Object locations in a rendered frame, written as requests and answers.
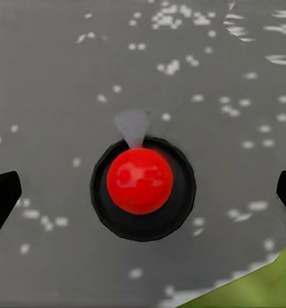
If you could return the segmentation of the insectifuge atomizer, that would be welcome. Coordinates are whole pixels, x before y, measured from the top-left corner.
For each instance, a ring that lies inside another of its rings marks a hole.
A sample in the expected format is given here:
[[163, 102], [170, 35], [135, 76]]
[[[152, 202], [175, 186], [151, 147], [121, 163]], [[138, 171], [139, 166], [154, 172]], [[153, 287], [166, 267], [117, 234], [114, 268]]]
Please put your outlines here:
[[184, 153], [164, 138], [147, 135], [150, 112], [115, 116], [124, 139], [97, 161], [91, 203], [119, 237], [156, 241], [174, 233], [193, 210], [196, 180]]

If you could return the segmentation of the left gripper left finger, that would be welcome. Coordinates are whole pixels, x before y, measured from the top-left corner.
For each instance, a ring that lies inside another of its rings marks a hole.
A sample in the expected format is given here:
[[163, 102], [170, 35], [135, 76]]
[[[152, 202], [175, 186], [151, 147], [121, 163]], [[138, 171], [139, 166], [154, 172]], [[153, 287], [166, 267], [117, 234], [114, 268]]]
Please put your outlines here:
[[21, 193], [21, 183], [15, 171], [0, 174], [0, 229], [15, 207]]

